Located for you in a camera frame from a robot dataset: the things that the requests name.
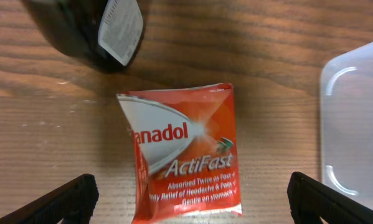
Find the clear plastic container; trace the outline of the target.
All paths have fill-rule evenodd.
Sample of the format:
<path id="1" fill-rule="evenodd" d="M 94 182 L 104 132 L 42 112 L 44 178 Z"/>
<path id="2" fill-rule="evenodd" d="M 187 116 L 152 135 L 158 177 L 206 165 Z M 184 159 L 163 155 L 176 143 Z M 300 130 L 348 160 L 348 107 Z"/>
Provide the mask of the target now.
<path id="1" fill-rule="evenodd" d="M 373 210 L 373 42 L 330 60 L 320 81 L 321 181 Z"/>

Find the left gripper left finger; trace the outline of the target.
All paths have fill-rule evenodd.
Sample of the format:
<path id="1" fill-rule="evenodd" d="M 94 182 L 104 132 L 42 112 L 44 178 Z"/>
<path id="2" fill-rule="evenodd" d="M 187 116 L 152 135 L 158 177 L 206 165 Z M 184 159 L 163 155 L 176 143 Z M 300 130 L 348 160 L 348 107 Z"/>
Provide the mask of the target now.
<path id="1" fill-rule="evenodd" d="M 0 218 L 0 224 L 89 224 L 98 202 L 95 177 L 83 174 Z"/>

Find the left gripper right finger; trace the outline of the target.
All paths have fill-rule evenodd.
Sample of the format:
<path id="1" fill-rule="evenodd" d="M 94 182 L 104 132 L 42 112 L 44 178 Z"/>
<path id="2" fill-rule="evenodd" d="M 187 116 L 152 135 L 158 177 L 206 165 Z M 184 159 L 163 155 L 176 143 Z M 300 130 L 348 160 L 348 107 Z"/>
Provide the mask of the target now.
<path id="1" fill-rule="evenodd" d="M 295 224 L 373 224 L 373 210 L 301 172 L 292 173 L 287 195 Z"/>

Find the dark syrup bottle white cap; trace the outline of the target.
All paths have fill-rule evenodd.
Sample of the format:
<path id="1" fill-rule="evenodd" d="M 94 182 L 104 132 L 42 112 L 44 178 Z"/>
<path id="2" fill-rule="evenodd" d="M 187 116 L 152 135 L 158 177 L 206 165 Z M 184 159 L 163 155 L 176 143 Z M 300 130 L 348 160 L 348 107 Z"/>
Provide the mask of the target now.
<path id="1" fill-rule="evenodd" d="M 22 0 L 60 53 L 105 73 L 126 68 L 143 39 L 137 0 Z"/>

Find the red Panadol ActiFast box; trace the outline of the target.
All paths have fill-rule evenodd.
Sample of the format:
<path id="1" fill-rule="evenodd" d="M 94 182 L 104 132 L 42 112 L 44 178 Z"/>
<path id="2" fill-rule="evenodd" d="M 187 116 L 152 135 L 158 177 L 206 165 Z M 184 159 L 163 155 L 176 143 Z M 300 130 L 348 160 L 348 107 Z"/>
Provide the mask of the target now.
<path id="1" fill-rule="evenodd" d="M 230 83 L 127 91 L 117 99 L 135 152 L 134 223 L 242 213 Z"/>

